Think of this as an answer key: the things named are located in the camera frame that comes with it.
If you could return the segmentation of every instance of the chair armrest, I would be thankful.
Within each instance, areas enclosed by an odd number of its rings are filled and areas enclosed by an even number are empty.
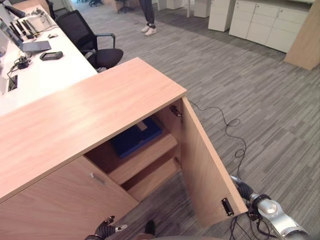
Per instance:
[[[113,33],[98,33],[95,36],[96,36],[96,38],[98,38],[98,37],[112,37],[113,38],[113,48],[116,47],[116,36]]]
[[[82,53],[82,54],[87,54],[87,53],[92,53],[92,54],[95,54],[96,53],[96,51],[95,50],[80,50],[80,53]]]

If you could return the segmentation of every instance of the white sneaker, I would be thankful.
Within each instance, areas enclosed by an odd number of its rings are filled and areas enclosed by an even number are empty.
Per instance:
[[[156,33],[157,33],[157,30],[155,28],[149,27],[148,31],[144,35],[151,36]]]
[[[141,29],[141,32],[146,33],[148,32],[149,28],[150,28],[149,26],[145,26],[144,28]]]

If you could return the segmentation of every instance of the cabinet shelf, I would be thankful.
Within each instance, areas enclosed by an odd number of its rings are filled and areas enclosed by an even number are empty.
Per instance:
[[[177,146],[177,140],[166,130],[130,155],[119,158],[109,141],[85,154],[108,176],[121,185]]]
[[[169,153],[166,153],[125,182],[122,187],[137,201],[141,202],[179,169],[179,164],[171,158]]]

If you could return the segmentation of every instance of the blue folder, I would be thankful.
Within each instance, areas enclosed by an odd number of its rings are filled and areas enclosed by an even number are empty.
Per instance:
[[[148,117],[111,138],[110,142],[117,155],[120,158],[124,158],[159,136],[161,133],[162,129]]]

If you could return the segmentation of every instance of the cabinet handle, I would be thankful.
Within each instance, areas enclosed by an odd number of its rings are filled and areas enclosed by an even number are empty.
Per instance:
[[[100,184],[102,184],[102,185],[105,185],[105,181],[103,181],[101,178],[95,176],[93,172],[90,173],[90,177],[91,177],[92,179],[95,179],[98,183],[100,183]]]

